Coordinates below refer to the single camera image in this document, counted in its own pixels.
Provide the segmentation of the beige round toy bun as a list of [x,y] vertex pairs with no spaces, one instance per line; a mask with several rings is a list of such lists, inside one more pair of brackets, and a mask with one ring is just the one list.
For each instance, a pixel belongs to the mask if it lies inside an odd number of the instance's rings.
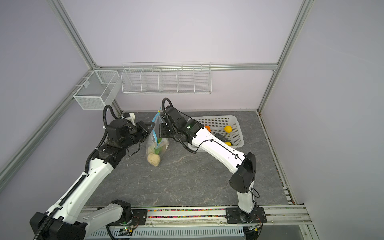
[[147,161],[154,167],[157,167],[161,162],[161,157],[157,154],[150,153],[147,156]]

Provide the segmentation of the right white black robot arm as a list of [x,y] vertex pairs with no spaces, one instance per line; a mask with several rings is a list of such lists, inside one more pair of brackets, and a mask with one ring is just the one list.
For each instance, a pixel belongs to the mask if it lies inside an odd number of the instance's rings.
[[256,157],[251,152],[245,154],[233,149],[215,137],[203,124],[195,119],[184,118],[172,105],[162,104],[161,117],[165,123],[160,125],[163,138],[171,138],[180,143],[190,153],[196,153],[187,144],[202,149],[231,173],[229,185],[238,194],[238,213],[240,221],[250,223],[256,218],[257,204],[253,195],[256,175]]

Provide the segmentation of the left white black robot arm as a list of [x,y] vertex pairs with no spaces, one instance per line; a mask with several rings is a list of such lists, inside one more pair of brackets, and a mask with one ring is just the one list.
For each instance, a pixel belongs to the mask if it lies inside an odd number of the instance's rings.
[[86,160],[85,169],[75,183],[46,212],[30,220],[35,240],[83,240],[111,223],[130,224],[135,218],[131,204],[114,200],[88,217],[80,213],[100,183],[118,166],[129,148],[140,146],[155,127],[154,122],[118,118],[112,107],[103,109],[104,134]]

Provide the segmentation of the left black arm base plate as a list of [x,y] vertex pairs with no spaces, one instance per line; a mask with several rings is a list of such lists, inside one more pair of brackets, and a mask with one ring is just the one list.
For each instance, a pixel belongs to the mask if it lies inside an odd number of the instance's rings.
[[132,209],[128,214],[129,218],[121,217],[119,220],[112,222],[109,226],[144,226],[148,215],[147,209]]

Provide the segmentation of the dark green toy cucumber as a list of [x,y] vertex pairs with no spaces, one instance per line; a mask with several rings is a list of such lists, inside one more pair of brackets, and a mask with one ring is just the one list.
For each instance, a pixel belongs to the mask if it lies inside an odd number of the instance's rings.
[[221,134],[214,134],[214,136],[224,143],[230,143],[231,142],[228,138],[226,138],[225,136],[223,136]]

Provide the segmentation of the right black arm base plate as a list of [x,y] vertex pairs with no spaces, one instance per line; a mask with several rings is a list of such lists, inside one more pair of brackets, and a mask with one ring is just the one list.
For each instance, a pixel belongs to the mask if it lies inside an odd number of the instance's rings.
[[225,210],[228,224],[264,224],[267,222],[265,210],[259,206],[255,206],[250,213],[246,213],[238,207]]

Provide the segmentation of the yellow toy lemon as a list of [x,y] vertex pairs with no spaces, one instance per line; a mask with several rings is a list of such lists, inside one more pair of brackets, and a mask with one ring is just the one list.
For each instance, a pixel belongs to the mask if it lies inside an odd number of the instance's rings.
[[226,133],[231,133],[233,131],[233,128],[231,126],[227,125],[227,126],[225,126],[224,130]]

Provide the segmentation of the white plastic perforated basket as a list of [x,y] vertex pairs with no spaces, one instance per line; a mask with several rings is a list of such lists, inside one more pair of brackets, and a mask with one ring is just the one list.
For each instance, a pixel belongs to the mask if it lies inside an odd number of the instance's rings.
[[[241,127],[238,119],[232,115],[224,116],[204,116],[204,117],[193,117],[204,126],[209,126],[211,128],[211,133],[221,134],[228,138],[232,143],[232,148],[237,149],[244,146],[244,137],[241,131]],[[226,133],[224,128],[225,126],[231,126],[233,131],[231,133]]]

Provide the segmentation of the clear zip top bag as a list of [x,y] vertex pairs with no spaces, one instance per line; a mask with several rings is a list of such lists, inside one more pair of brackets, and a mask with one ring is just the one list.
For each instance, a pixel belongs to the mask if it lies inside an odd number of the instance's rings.
[[[155,148],[155,145],[157,143],[157,139],[159,139],[159,138],[163,139],[163,138],[160,137],[160,131],[159,131],[160,125],[162,123],[165,123],[164,120],[161,117],[161,111],[158,111],[156,113],[156,115],[154,116],[152,122],[155,123],[155,127],[154,127],[154,129],[152,130],[151,134],[148,137],[147,147],[146,147],[146,156],[148,156],[148,154],[150,154],[150,153],[154,154],[154,148]],[[168,141],[167,138],[165,138],[165,139],[167,140],[167,149],[168,149],[169,141]]]

